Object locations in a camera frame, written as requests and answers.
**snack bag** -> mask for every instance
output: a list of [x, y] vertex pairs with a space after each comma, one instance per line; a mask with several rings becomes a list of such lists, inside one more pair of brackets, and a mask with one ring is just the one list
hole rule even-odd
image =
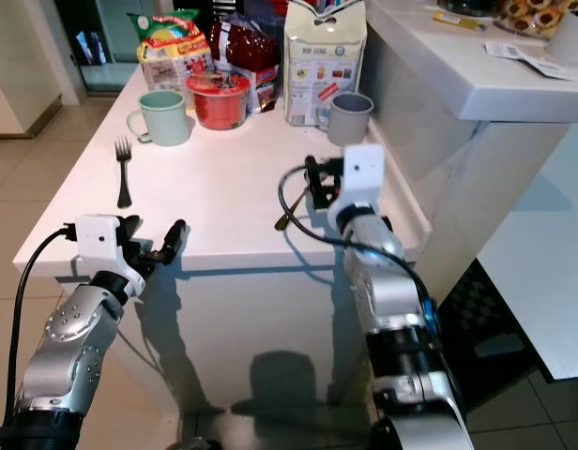
[[338, 92], [357, 90], [366, 34], [366, 8], [361, 0], [321, 14], [306, 2], [289, 2], [283, 68], [287, 122], [327, 125], [330, 99]]
[[237, 13], [212, 25], [209, 42], [217, 69], [232, 70], [250, 80], [250, 113], [274, 109], [281, 62], [279, 42], [264, 34], [256, 22]]
[[129, 14], [141, 44], [137, 57], [151, 90], [172, 89], [193, 107], [193, 97], [185, 80], [193, 71], [214, 68], [205, 35], [193, 19], [199, 11], [181, 9], [166, 14]]

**mug handle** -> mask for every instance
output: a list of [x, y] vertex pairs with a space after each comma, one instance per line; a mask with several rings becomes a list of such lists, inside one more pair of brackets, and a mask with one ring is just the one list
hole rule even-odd
[[127, 127], [129, 127], [130, 132], [137, 137], [137, 139], [139, 140], [140, 143], [151, 143], [151, 137], [149, 136], [149, 133], [139, 134], [134, 129], [132, 129], [132, 126], [130, 125], [130, 122], [132, 121], [132, 119], [134, 117], [136, 117], [138, 114], [142, 114], [142, 113], [143, 112], [141, 110], [131, 112], [129, 114], [129, 116], [127, 117]]

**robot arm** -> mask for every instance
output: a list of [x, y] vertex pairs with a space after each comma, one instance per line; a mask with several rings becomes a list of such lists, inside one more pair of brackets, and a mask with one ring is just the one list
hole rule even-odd
[[137, 216], [83, 216], [75, 222], [79, 264], [92, 278], [45, 323], [14, 412], [0, 428], [0, 449], [76, 447], [123, 306], [143, 291], [155, 263], [170, 263], [182, 243], [185, 222], [179, 220], [162, 250], [145, 251], [130, 240], [139, 221]]
[[[379, 421], [369, 450], [470, 450], [457, 388], [442, 355], [434, 301], [411, 269], [396, 263], [396, 258], [403, 261], [403, 246], [378, 214], [383, 176], [380, 145], [349, 146], [343, 158], [321, 164], [306, 159], [314, 208], [327, 208], [328, 222], [344, 243], [361, 244], [345, 246], [344, 270], [373, 369]], [[332, 185], [320, 182], [329, 177]]]

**paper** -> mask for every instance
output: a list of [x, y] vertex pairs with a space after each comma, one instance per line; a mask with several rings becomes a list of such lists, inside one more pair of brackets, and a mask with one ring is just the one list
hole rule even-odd
[[516, 59], [526, 62], [531, 67], [538, 70], [543, 76], [548, 78], [556, 78], [558, 80], [576, 81], [577, 77], [571, 75], [566, 69], [559, 66], [558, 64], [550, 63], [548, 61], [535, 58], [529, 54], [526, 54], [518, 47], [507, 42], [495, 42], [487, 41], [485, 42], [485, 51], [490, 56], [496, 58], [506, 58], [506, 59]]
[[523, 53], [515, 45], [506, 42], [485, 42], [485, 50], [490, 56], [507, 59], [524, 59]]

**black mat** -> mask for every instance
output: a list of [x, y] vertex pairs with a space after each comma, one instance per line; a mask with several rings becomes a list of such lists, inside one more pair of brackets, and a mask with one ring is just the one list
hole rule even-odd
[[478, 260], [439, 307], [445, 356], [468, 411], [538, 363], [535, 350]]

